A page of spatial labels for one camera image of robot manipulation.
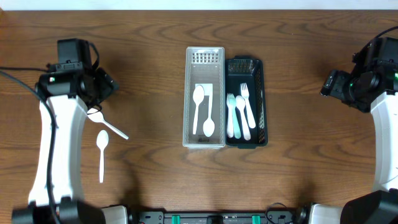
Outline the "white plastic spoon long handle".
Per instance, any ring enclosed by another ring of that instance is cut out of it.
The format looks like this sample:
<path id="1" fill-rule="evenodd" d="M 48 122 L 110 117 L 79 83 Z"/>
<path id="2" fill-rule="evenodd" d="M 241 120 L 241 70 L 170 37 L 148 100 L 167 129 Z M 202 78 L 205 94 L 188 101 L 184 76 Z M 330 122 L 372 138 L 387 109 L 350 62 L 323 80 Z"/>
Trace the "white plastic spoon long handle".
<path id="1" fill-rule="evenodd" d="M 194 114 L 194 119 L 193 119 L 193 134 L 196 135 L 197 133 L 197 126 L 198 126 L 198 110 L 199 106 L 204 100 L 205 97 L 205 91 L 204 88 L 201 85 L 198 85 L 195 87 L 194 92 L 193 92 L 193 101 L 195 103 L 195 114 Z"/>

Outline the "white plastic utensil handle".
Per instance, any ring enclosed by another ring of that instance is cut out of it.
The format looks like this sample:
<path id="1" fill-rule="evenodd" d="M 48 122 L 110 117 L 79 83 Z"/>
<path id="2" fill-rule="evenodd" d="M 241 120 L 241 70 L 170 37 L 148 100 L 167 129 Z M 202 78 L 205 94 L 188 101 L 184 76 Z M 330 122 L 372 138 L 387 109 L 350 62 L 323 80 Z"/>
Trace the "white plastic utensil handle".
<path id="1" fill-rule="evenodd" d="M 254 115 L 253 115 L 251 105 L 249 102 L 249 90 L 248 90 L 247 83 L 242 83 L 240 87 L 241 87 L 241 96 L 244 98 L 245 104 L 246 104 L 248 125 L 251 129 L 254 129 L 256 127 L 256 122 L 255 122 Z"/>

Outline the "pale green plastic spoon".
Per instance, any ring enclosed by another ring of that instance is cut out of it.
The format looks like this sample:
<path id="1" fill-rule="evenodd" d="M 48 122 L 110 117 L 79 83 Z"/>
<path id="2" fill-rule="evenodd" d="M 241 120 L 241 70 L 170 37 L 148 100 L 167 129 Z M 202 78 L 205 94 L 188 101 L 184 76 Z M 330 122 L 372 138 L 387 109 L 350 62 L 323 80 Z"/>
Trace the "pale green plastic spoon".
<path id="1" fill-rule="evenodd" d="M 213 107 L 213 94 L 205 93 L 205 96 L 208 96 L 208 118 L 203 123 L 203 133 L 206 137 L 210 137 L 215 130 L 215 123 L 211 118 L 212 107 Z"/>

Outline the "white plastic fork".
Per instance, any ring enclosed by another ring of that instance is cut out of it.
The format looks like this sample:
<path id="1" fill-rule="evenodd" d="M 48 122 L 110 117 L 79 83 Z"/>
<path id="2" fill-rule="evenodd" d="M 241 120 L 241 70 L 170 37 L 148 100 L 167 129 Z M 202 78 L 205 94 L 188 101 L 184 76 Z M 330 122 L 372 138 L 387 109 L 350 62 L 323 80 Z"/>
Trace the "white plastic fork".
<path id="1" fill-rule="evenodd" d="M 232 104 L 230 102 L 230 94 L 227 94 L 226 104 L 228 107 L 228 121 L 227 121 L 227 136 L 229 138 L 234 137 L 234 129 L 233 129 L 233 112 L 232 112 Z"/>

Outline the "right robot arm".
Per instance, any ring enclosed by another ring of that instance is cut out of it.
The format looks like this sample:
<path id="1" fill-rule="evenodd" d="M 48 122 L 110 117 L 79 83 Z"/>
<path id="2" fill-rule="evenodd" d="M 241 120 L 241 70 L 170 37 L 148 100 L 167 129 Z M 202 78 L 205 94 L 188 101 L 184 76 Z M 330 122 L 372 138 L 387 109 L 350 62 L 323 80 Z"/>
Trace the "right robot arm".
<path id="1" fill-rule="evenodd" d="M 311 203 L 294 223 L 397 223 L 397 39 L 369 41 L 353 55 L 351 72 L 332 70 L 320 94 L 371 113 L 376 135 L 372 191 L 343 207 Z"/>

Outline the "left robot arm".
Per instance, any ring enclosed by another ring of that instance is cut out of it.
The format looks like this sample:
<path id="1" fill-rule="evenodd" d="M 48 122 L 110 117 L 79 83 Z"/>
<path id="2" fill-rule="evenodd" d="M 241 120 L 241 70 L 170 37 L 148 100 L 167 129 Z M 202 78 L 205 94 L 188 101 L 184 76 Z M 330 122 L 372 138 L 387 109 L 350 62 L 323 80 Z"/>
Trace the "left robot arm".
<path id="1" fill-rule="evenodd" d="M 87 111 L 119 85 L 91 60 L 96 47 L 83 39 L 58 40 L 58 63 L 39 77 L 42 134 L 28 206 L 12 211 L 13 223 L 105 223 L 102 209 L 84 201 L 81 137 Z"/>

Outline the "clear perforated plastic basket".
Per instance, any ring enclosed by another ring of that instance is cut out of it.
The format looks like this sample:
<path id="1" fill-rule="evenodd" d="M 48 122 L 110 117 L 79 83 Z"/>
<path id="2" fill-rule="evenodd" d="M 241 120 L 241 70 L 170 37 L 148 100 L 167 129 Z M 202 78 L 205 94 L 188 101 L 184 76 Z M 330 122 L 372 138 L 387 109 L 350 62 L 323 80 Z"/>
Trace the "clear perforated plastic basket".
<path id="1" fill-rule="evenodd" d="M 221 149 L 226 145 L 225 128 L 225 80 L 223 47 L 188 47 L 185 62 L 185 92 L 183 106 L 182 145 L 188 149 Z M 201 85 L 205 93 L 213 94 L 211 118 L 215 123 L 214 133 L 206 137 L 203 123 L 208 118 L 208 96 L 199 106 L 198 126 L 193 134 L 195 103 L 193 92 Z"/>

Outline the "black perforated plastic basket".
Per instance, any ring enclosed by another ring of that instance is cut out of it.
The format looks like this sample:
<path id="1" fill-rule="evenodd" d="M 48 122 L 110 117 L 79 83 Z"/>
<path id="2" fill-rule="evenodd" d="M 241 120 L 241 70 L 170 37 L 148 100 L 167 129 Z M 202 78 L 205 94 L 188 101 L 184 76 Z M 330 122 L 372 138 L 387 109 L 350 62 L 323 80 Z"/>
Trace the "black perforated plastic basket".
<path id="1" fill-rule="evenodd" d="M 264 72 L 261 60 L 248 56 L 236 56 L 225 61 L 225 93 L 232 93 L 236 98 L 241 95 L 241 84 L 247 83 L 249 90 L 249 102 L 256 122 L 256 127 L 249 131 L 251 139 L 246 141 L 243 137 L 241 115 L 236 107 L 236 116 L 241 130 L 241 138 L 229 138 L 227 136 L 228 113 L 225 117 L 226 122 L 226 144 L 240 149 L 254 149 L 258 146 L 265 146 L 268 143 L 266 101 L 264 96 Z M 248 116 L 246 107 L 244 109 L 246 121 Z"/>

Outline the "white spoon in black basket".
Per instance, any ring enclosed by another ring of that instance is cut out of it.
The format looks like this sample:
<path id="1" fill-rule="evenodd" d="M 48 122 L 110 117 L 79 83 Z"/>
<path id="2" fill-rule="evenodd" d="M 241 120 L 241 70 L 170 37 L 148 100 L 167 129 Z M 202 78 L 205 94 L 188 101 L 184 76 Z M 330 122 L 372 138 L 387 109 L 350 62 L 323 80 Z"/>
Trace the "white spoon in black basket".
<path id="1" fill-rule="evenodd" d="M 236 97 L 236 107 L 238 108 L 240 115 L 241 115 L 243 137 L 246 141 L 248 141 L 251 139 L 251 134 L 249 131 L 248 122 L 246 121 L 246 116 L 244 114 L 244 109 L 246 107 L 246 103 L 245 103 L 244 98 L 241 95 L 238 95 Z"/>

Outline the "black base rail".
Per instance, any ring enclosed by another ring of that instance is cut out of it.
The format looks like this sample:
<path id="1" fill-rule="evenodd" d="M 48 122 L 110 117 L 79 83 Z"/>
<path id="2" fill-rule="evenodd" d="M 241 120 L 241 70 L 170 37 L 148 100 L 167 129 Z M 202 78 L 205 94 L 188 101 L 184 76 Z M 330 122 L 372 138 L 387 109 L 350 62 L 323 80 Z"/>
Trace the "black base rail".
<path id="1" fill-rule="evenodd" d="M 264 212 L 167 212 L 129 210 L 128 224 L 291 224 L 308 223 L 308 206 L 296 210 L 273 203 Z"/>

